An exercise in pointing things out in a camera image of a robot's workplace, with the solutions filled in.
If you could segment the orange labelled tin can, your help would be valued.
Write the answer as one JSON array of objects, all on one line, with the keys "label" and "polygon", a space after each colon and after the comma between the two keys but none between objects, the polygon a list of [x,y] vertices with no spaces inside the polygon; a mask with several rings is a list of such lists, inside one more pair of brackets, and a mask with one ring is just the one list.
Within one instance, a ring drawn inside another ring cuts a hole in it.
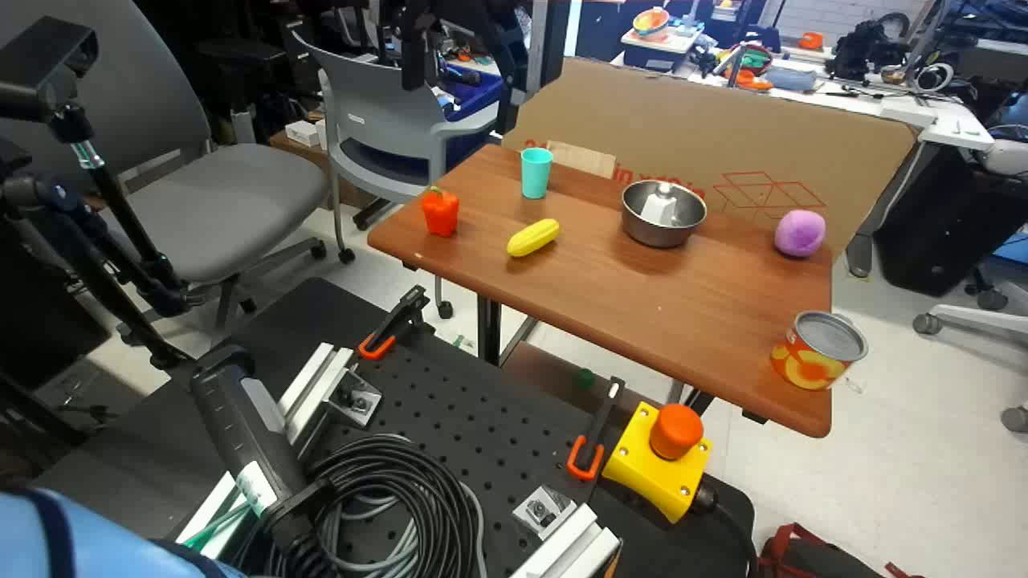
[{"label": "orange labelled tin can", "polygon": [[832,312],[800,312],[772,348],[772,365],[789,384],[823,393],[864,354],[867,344],[850,322]]}]

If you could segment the wooden table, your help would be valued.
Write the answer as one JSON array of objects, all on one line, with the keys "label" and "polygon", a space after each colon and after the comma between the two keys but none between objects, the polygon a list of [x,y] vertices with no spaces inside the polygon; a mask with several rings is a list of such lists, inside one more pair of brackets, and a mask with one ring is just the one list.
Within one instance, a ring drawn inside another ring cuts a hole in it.
[{"label": "wooden table", "polygon": [[[501,357],[501,314],[517,307],[753,417],[806,437],[832,430],[832,399],[772,368],[772,348],[800,312],[832,301],[832,256],[787,261],[762,229],[715,212],[679,252],[653,252],[620,229],[620,186],[559,168],[547,199],[519,196],[517,154],[482,149],[439,186],[460,196],[452,238],[418,205],[368,230],[368,244],[480,297],[480,357]],[[514,261],[508,238],[556,218],[559,238]]]}]

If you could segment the light blue grey chair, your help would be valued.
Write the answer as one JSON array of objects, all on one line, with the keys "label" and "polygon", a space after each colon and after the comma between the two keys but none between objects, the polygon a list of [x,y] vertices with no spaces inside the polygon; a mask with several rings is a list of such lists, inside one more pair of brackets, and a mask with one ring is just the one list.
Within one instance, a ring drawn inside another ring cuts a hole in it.
[{"label": "light blue grey chair", "polygon": [[448,168],[486,146],[499,120],[499,78],[468,89],[404,89],[394,63],[336,54],[301,31],[295,43],[321,67],[330,184],[351,184],[376,204],[412,204]]}]

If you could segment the orange black clamp right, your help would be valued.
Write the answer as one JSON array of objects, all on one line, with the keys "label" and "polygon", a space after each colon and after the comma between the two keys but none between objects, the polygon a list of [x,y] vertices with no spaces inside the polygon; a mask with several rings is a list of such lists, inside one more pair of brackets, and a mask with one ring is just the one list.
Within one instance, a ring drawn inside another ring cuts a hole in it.
[{"label": "orange black clamp right", "polygon": [[595,410],[592,425],[583,433],[577,433],[567,445],[567,457],[565,457],[565,473],[575,478],[575,482],[595,482],[605,460],[607,460],[607,445],[605,445],[605,428],[618,409],[618,399],[623,393],[623,380],[609,380],[605,399],[601,399],[601,409]]}]

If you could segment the grey office chair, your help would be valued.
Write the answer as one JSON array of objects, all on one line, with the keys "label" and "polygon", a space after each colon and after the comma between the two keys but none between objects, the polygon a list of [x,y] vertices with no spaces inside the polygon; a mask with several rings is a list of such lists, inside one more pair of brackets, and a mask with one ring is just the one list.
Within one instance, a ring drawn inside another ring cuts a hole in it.
[{"label": "grey office chair", "polygon": [[217,146],[135,0],[0,0],[4,205],[126,324],[172,317],[291,253],[321,170]]}]

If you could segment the teal plastic cup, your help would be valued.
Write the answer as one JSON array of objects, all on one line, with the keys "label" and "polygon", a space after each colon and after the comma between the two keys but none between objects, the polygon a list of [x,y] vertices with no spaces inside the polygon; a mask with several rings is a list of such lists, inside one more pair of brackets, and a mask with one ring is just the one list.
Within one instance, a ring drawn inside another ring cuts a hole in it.
[{"label": "teal plastic cup", "polygon": [[549,189],[552,151],[549,149],[522,149],[519,151],[519,196],[544,199]]}]

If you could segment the brown cardboard backboard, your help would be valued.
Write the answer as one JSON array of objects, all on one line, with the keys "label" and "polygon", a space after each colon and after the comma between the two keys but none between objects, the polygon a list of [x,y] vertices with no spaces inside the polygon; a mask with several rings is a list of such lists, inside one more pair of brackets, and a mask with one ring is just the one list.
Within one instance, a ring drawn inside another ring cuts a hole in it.
[{"label": "brown cardboard backboard", "polygon": [[508,149],[577,146],[618,160],[618,179],[675,179],[713,212],[764,230],[789,210],[823,212],[841,253],[915,149],[901,121],[702,88],[638,67],[572,58],[532,94]]}]

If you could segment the purple plush ball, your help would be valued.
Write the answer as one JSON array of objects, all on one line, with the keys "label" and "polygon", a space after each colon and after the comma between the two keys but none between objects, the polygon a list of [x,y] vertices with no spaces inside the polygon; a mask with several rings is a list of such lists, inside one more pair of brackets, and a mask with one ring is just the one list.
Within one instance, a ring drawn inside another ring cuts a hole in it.
[{"label": "purple plush ball", "polygon": [[777,224],[773,224],[773,246],[785,256],[806,261],[814,256],[823,240],[825,240],[825,218],[814,210],[789,210]]}]

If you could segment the orange black clamp left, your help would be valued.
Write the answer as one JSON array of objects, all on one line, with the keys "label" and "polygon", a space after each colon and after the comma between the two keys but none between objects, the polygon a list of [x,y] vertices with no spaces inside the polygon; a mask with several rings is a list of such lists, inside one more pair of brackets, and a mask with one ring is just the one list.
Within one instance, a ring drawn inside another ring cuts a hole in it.
[{"label": "orange black clamp left", "polygon": [[359,339],[357,354],[362,360],[382,360],[397,333],[404,327],[422,327],[423,324],[423,314],[422,307],[428,306],[428,297],[422,286],[412,286],[394,306],[393,312]]}]

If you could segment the silver metal bowl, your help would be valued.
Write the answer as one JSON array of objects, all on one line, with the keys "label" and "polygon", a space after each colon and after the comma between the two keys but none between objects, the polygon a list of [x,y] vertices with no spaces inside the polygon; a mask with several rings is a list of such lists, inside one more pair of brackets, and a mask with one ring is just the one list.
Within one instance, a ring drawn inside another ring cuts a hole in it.
[{"label": "silver metal bowl", "polygon": [[705,221],[705,199],[667,179],[637,179],[620,194],[623,230],[647,246],[675,252]]}]

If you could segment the white background desk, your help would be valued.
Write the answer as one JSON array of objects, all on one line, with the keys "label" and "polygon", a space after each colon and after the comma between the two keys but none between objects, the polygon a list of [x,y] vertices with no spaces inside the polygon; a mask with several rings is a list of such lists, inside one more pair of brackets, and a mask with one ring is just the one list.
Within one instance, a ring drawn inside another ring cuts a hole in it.
[{"label": "white background desk", "polygon": [[705,88],[734,88],[777,101],[814,103],[877,120],[896,120],[915,130],[923,146],[962,149],[988,154],[996,138],[953,95],[915,89],[913,84],[882,84],[880,78],[837,79],[825,71],[825,52],[808,54],[747,40],[734,48],[715,48],[693,26],[664,26],[655,31],[626,28],[618,63],[647,67],[675,79]]}]

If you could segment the black perforated breadboard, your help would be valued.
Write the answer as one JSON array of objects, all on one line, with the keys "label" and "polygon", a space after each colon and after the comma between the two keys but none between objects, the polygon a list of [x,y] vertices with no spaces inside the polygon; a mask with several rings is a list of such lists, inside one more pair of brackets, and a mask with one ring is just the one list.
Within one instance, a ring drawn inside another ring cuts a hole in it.
[{"label": "black perforated breadboard", "polygon": [[[228,339],[254,357],[270,388],[285,388],[314,348],[351,348],[376,324],[376,306],[308,280]],[[572,497],[583,494],[565,476],[565,452],[587,428],[580,409],[519,384],[428,330],[409,330],[385,360],[366,364],[359,377],[382,393],[372,428],[409,437],[480,494],[495,576],[514,573],[536,549],[532,532],[514,516],[517,501],[540,484]],[[166,539],[187,526],[217,478],[220,460],[187,382],[171,380],[58,460],[37,482],[142,535]],[[601,525],[623,539],[618,578],[745,578],[756,506],[728,484],[715,484],[713,494],[718,497],[713,515],[664,525],[623,488],[587,490]]]}]

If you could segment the orange black clamp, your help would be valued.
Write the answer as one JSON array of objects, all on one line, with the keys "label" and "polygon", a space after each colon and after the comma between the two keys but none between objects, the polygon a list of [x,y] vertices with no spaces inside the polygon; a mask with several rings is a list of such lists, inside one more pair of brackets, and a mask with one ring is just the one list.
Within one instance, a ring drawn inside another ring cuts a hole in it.
[{"label": "orange black clamp", "polygon": [[575,482],[595,482],[605,460],[607,460],[607,445],[605,445],[605,428],[618,409],[618,399],[623,393],[623,380],[609,380],[605,399],[601,399],[601,409],[595,410],[592,425],[583,433],[577,433],[567,445],[567,457],[565,457],[565,473],[575,478]]},{"label": "orange black clamp", "polygon": [[362,360],[382,360],[397,333],[404,327],[422,327],[423,324],[423,314],[422,307],[428,306],[428,297],[422,286],[412,286],[394,306],[393,312],[359,339],[357,354]]}]

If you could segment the yellow corn toy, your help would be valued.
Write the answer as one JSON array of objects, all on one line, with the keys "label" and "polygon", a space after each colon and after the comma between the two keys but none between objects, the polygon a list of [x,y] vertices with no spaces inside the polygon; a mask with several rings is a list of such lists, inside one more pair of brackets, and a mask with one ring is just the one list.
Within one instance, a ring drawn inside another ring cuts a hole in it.
[{"label": "yellow corn toy", "polygon": [[508,253],[514,261],[529,256],[544,246],[549,246],[559,238],[561,224],[556,218],[540,218],[532,224],[522,224],[508,238]]}]

